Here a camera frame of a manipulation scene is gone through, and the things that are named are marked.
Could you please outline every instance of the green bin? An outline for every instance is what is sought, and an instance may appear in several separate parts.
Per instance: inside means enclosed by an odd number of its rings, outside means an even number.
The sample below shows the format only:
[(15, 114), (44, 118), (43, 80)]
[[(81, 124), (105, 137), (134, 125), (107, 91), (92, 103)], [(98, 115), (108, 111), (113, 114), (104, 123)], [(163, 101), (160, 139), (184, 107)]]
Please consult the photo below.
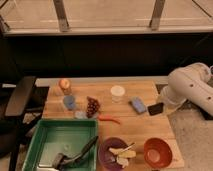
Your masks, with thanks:
[[(52, 162), (58, 153), (69, 157), (78, 154), (98, 134), (96, 120), (39, 121), (23, 165), (23, 171), (54, 171)], [(78, 164), (68, 165), (66, 171), (95, 171), (97, 144)]]

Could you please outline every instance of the red chili pepper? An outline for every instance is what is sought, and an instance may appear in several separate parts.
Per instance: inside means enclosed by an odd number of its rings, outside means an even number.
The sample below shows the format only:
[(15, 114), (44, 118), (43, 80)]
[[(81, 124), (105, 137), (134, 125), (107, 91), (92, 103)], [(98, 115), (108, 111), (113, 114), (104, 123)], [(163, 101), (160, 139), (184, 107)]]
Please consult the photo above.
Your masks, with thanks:
[(100, 120), (100, 121), (112, 121), (112, 122), (115, 122), (117, 124), (121, 124), (119, 119), (116, 119), (116, 118), (109, 116), (109, 115), (98, 115), (98, 120)]

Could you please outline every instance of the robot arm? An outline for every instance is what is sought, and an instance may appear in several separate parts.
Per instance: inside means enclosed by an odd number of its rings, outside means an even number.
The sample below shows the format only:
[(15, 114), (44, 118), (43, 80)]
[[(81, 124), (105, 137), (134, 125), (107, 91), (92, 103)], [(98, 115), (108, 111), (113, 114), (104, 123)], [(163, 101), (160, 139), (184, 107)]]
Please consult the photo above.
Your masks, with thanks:
[(210, 79), (211, 70), (203, 63), (177, 68), (169, 74), (160, 99), (168, 108), (179, 107), (188, 99), (213, 116), (213, 88), (207, 84)]

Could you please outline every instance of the red bowl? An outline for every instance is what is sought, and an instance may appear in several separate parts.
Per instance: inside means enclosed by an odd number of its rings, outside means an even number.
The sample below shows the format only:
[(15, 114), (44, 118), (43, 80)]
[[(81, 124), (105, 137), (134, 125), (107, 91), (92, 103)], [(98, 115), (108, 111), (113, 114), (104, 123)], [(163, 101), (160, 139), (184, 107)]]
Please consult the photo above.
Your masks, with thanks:
[(150, 138), (144, 144), (144, 159), (152, 168), (165, 168), (172, 162), (172, 151), (162, 139)]

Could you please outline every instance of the grapes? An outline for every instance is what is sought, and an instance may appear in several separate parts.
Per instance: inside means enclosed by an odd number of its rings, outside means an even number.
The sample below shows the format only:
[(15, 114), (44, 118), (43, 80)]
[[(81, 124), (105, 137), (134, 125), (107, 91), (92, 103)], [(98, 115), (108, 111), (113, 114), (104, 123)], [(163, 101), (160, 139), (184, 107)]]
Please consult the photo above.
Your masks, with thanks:
[(87, 117), (91, 118), (93, 115), (98, 112), (100, 108), (100, 103), (98, 100), (92, 98), (92, 97), (87, 97), (88, 104), (87, 104)]

